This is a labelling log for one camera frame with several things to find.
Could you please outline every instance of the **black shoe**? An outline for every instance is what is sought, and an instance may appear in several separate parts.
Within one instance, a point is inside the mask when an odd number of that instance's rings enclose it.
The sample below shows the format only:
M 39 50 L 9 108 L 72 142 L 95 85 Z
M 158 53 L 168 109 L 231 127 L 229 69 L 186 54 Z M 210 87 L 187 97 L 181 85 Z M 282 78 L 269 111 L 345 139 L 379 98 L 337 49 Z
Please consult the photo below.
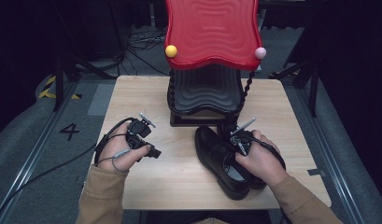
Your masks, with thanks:
M 228 142 L 228 144 L 232 145 L 231 142 L 231 133 L 237 129 L 237 125 L 235 123 L 231 123 L 225 119 L 220 121 L 217 125 L 217 133 L 218 136 L 222 138 L 222 140 Z M 260 179 L 259 177 L 253 175 L 252 176 L 252 189 L 264 189 L 266 187 L 266 183 Z
M 234 148 L 206 126 L 196 130 L 195 145 L 200 162 L 217 178 L 225 194 L 233 200 L 244 199 L 251 186 L 252 174 L 234 159 Z M 234 170 L 240 178 L 228 174 Z

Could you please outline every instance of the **wooden table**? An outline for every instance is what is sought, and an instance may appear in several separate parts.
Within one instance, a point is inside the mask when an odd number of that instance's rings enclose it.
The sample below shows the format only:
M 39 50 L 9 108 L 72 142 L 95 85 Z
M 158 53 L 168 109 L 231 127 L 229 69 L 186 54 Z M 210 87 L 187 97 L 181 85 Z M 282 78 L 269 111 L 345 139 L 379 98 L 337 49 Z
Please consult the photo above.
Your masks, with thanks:
M 199 162 L 194 147 L 196 127 L 171 127 L 166 93 L 168 77 L 119 77 L 110 100 L 100 139 L 116 123 L 142 112 L 157 128 L 145 138 L 162 154 L 159 159 L 143 158 L 126 179 L 124 209 L 272 209 L 278 203 L 269 188 L 252 189 L 241 201 L 229 199 L 216 178 Z M 254 79 L 239 124 L 252 117 L 248 130 L 261 130 L 281 150 L 288 172 L 331 206 L 284 88 L 277 80 Z

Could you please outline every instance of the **red plastic tray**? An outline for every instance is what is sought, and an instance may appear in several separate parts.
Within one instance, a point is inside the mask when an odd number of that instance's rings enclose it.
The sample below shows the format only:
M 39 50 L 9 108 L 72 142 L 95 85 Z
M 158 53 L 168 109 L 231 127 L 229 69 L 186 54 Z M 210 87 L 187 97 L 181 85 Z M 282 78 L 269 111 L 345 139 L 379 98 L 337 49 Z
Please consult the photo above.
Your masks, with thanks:
M 177 55 L 166 56 L 178 70 L 220 63 L 255 70 L 262 46 L 257 25 L 258 0 L 166 0 L 169 26 L 165 46 Z

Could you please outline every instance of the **dark background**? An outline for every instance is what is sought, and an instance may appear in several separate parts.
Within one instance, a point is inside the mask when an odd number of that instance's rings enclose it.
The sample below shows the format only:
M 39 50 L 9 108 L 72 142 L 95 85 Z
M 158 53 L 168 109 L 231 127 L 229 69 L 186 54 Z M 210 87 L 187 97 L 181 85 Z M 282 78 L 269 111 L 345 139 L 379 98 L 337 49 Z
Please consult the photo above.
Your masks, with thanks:
M 155 6 L 156 26 L 164 27 L 164 3 L 155 2 L 160 3 Z M 289 62 L 318 58 L 319 76 L 382 195 L 382 3 L 330 2 L 330 11 L 307 20 Z M 35 88 L 52 73 L 61 50 L 85 61 L 119 51 L 106 1 L 53 3 L 0 0 L 0 132 L 35 102 Z M 111 4 L 122 43 L 130 25 L 150 25 L 148 4 Z M 284 21 L 292 10 L 270 10 L 275 19 L 265 25 L 290 26 Z

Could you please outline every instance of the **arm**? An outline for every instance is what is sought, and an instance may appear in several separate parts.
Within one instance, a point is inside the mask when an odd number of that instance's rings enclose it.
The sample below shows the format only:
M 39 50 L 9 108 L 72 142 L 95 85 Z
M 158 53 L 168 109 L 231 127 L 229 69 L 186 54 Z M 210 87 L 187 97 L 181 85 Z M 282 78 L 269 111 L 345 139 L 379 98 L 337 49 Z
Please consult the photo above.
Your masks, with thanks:
M 253 134 L 278 151 L 277 146 L 261 132 L 253 131 Z M 253 143 L 246 157 L 236 153 L 236 160 L 266 182 L 292 223 L 341 223 L 325 203 L 291 177 L 275 156 L 259 144 Z
M 128 123 L 123 123 L 112 135 L 126 133 L 127 127 Z M 98 164 L 91 165 L 79 200 L 77 223 L 121 223 L 124 180 L 135 162 L 149 152 L 149 147 L 144 146 L 117 159 L 104 160 L 125 148 L 129 148 L 125 136 L 113 137 L 101 152 Z

